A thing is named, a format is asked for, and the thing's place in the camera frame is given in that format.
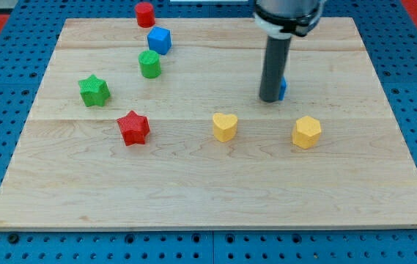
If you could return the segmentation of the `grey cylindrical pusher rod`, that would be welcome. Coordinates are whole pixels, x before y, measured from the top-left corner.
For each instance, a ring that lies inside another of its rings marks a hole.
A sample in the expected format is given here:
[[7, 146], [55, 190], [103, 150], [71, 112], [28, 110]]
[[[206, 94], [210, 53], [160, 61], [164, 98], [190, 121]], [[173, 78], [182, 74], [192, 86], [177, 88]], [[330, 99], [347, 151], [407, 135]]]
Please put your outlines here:
[[291, 39], [267, 38], [265, 56], [262, 68], [262, 77], [259, 87], [259, 97], [267, 103], [280, 98], [281, 83], [287, 63]]

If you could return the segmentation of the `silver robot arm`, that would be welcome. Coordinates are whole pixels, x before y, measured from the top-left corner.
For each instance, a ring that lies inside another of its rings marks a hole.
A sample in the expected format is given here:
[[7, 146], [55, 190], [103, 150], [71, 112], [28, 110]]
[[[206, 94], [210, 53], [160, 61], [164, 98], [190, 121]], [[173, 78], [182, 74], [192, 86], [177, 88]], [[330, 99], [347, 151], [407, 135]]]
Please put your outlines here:
[[305, 37], [320, 21], [325, 0], [256, 0], [254, 22], [267, 34], [259, 98], [280, 99], [292, 37]]

